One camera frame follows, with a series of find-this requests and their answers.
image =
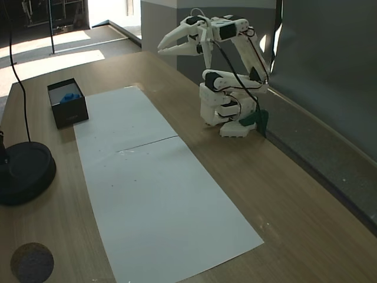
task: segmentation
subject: floor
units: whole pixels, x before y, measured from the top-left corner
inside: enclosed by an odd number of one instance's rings
[[[54,36],[56,54],[51,55],[51,39],[46,26],[15,32],[13,54],[21,80],[52,71],[141,51],[110,26]],[[8,37],[0,38],[0,121],[6,98],[16,82],[9,62]]]
[[[141,25],[136,25],[134,27],[123,27],[123,28],[129,31],[130,33],[134,34],[139,39],[143,39],[141,36]]]

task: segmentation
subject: black box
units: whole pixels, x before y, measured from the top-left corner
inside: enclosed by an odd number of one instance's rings
[[[51,84],[47,89],[58,129],[89,119],[85,97],[74,78]],[[65,95],[70,93],[78,94],[80,97],[60,103]]]

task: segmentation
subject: blue object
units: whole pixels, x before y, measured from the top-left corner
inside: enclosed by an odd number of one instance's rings
[[[80,95],[78,94],[74,94],[74,93],[67,93],[63,99],[60,101],[60,104],[62,103],[66,103],[66,102],[69,102],[69,101],[72,101],[72,100],[75,100],[75,99],[78,99],[80,98]]]

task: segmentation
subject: green part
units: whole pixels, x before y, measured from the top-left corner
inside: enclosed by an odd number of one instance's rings
[[[246,118],[240,120],[240,124],[244,127],[251,126],[257,123],[257,131],[263,136],[266,137],[267,124],[269,122],[269,113],[267,110],[260,110],[260,112],[252,112]]]

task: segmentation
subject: wall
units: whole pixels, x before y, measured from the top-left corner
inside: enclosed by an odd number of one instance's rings
[[[134,16],[141,17],[141,0],[133,0],[134,1]]]
[[[161,1],[172,4],[170,0]],[[143,51],[157,54],[157,46],[163,37],[177,26],[177,10],[173,6],[141,1],[141,34],[143,35]],[[161,56],[173,68],[177,68],[176,56]]]
[[[377,161],[375,11],[376,0],[284,3],[270,84]]]
[[[143,50],[157,53],[157,46],[166,33],[177,27],[182,19],[190,15],[192,8],[201,8],[208,17],[238,15],[249,20],[261,39],[267,35],[266,61],[270,61],[275,23],[275,0],[145,0],[141,5],[141,29]],[[244,73],[245,69],[233,44],[223,44],[235,68]],[[162,56],[164,61],[177,68],[186,77],[199,84],[205,69],[202,56]],[[221,54],[214,50],[213,68],[229,70]]]
[[[106,20],[118,23],[127,17],[127,0],[87,0],[89,26]]]

